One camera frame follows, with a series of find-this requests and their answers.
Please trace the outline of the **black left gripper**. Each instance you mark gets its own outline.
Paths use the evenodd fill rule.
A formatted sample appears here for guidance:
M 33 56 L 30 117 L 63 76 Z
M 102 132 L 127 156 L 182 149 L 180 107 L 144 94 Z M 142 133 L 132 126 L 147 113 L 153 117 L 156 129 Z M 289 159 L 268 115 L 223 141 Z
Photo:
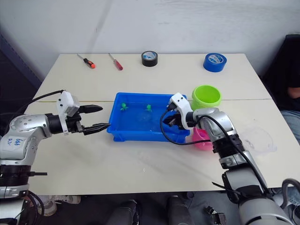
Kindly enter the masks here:
M 95 113 L 103 110 L 101 106 L 98 105 L 82 105 L 79 107 L 79 114 L 75 114 L 72 117 L 67 116 L 66 125 L 69 133 L 83 133 L 84 135 L 91 135 L 94 133 L 101 132 L 111 124 L 109 123 L 98 123 L 93 124 L 90 127 L 84 127 L 81 125 L 81 113 L 88 114 L 88 113 Z

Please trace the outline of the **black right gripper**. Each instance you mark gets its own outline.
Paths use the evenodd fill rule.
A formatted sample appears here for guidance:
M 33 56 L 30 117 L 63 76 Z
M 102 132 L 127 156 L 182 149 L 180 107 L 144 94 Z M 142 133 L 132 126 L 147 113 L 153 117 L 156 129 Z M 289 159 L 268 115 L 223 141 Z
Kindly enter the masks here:
M 180 113 L 176 113 L 173 115 L 168 116 L 163 120 L 163 123 L 168 125 L 169 127 L 172 127 L 173 125 L 176 125 L 178 129 L 187 129 L 187 122 L 186 122 L 186 115 L 182 115 Z

